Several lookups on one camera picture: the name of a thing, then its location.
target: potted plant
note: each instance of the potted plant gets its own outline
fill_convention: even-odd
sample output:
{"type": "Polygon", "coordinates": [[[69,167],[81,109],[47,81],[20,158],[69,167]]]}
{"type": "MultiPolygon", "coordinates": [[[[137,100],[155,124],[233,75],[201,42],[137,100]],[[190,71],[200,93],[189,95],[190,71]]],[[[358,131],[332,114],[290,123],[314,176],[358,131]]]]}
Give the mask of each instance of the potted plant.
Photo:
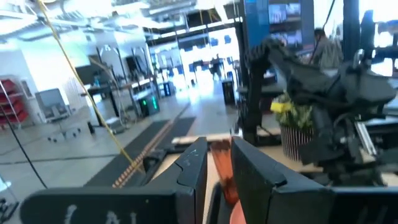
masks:
{"type": "Polygon", "coordinates": [[[311,106],[295,105],[287,92],[277,98],[279,110],[272,108],[280,126],[280,138],[284,155],[291,160],[299,161],[298,147],[312,140],[313,126],[311,106]]]}

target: yellow cable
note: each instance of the yellow cable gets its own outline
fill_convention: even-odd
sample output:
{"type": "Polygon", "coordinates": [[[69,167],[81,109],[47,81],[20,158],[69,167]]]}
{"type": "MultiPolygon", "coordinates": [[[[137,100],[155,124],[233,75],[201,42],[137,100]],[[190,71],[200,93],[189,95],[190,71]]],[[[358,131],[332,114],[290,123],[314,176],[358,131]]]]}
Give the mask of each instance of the yellow cable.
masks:
{"type": "Polygon", "coordinates": [[[42,13],[44,14],[45,20],[47,21],[47,25],[50,27],[50,29],[51,29],[51,31],[52,31],[52,34],[53,34],[53,36],[54,36],[54,39],[57,41],[58,45],[60,46],[60,48],[61,48],[61,50],[62,50],[62,53],[64,54],[64,56],[65,56],[65,58],[66,58],[66,60],[67,60],[67,62],[68,62],[68,64],[69,64],[69,67],[70,67],[70,68],[72,69],[72,71],[73,71],[73,74],[75,75],[76,79],[79,81],[79,84],[83,87],[85,93],[87,94],[88,98],[90,99],[91,104],[93,105],[93,108],[94,108],[96,114],[98,114],[98,116],[99,116],[99,119],[101,120],[101,122],[103,123],[104,127],[105,127],[106,130],[108,131],[108,133],[109,133],[109,135],[111,136],[112,140],[115,142],[115,144],[116,144],[117,147],[119,148],[120,153],[123,154],[123,155],[126,157],[126,159],[127,159],[134,167],[137,166],[138,163],[137,163],[136,161],[132,160],[132,159],[130,158],[130,156],[127,154],[127,152],[123,149],[122,145],[121,145],[120,142],[116,139],[115,135],[112,133],[112,130],[109,128],[109,126],[106,124],[104,118],[103,118],[102,115],[100,114],[98,108],[97,108],[96,105],[95,105],[95,102],[94,102],[93,98],[90,96],[90,94],[88,94],[87,90],[84,88],[84,84],[83,84],[82,80],[81,80],[80,77],[78,76],[75,67],[72,65],[72,62],[70,61],[69,56],[67,55],[65,49],[63,48],[63,45],[62,45],[60,39],[58,38],[58,35],[57,35],[57,33],[56,33],[56,31],[55,31],[53,25],[51,24],[50,19],[49,19],[47,13],[45,12],[45,8],[44,8],[44,4],[43,4],[42,0],[39,0],[38,2],[39,2],[40,10],[41,10],[42,13]]]}

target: office chair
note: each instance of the office chair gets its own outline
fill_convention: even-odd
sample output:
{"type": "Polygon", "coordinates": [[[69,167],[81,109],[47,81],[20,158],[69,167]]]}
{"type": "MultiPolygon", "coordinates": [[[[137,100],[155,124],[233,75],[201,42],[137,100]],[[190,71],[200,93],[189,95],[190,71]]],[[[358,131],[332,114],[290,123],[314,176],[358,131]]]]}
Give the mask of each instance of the office chair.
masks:
{"type": "Polygon", "coordinates": [[[39,108],[44,115],[46,123],[54,123],[59,126],[59,130],[52,133],[47,139],[52,142],[58,141],[58,136],[62,135],[64,139],[67,139],[68,133],[71,133],[73,137],[76,137],[81,132],[80,128],[65,128],[63,122],[70,117],[71,111],[69,107],[63,101],[61,92],[59,89],[51,89],[37,92],[36,99],[39,104],[39,108]]]}

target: storage rack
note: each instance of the storage rack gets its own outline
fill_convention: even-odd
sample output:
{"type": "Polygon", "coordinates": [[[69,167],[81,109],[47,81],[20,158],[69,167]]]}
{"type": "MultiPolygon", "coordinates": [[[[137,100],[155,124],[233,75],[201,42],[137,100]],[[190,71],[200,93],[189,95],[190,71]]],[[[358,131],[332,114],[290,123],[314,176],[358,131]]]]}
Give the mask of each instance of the storage rack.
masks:
{"type": "Polygon", "coordinates": [[[25,110],[23,93],[10,79],[0,80],[0,105],[6,113],[3,114],[0,111],[0,125],[6,124],[8,118],[12,124],[21,128],[21,124],[28,117],[28,113],[25,110]]]}

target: black rubber mat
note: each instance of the black rubber mat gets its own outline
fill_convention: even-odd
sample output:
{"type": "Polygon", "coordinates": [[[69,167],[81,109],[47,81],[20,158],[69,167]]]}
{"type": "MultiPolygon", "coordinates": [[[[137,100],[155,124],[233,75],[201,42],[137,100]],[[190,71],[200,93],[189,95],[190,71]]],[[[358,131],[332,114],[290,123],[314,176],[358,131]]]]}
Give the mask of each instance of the black rubber mat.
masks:
{"type": "MultiPolygon", "coordinates": [[[[156,148],[166,149],[171,145],[173,138],[186,136],[194,121],[195,118],[180,118],[177,120],[156,148]]],[[[142,184],[146,184],[142,182],[145,179],[145,175],[146,174],[142,174],[140,172],[135,172],[124,187],[137,187],[142,184]]]]}
{"type": "MultiPolygon", "coordinates": [[[[153,139],[153,137],[166,125],[167,121],[153,122],[147,129],[140,135],[132,140],[124,150],[129,156],[136,158],[145,146],[153,139]]],[[[129,161],[122,154],[118,154],[108,165],[102,168],[85,186],[101,186],[110,187],[114,184],[115,180],[126,170],[129,161]]]]}
{"type": "Polygon", "coordinates": [[[176,137],[186,136],[196,118],[180,118],[175,122],[169,133],[160,141],[157,148],[169,146],[176,137]]]}

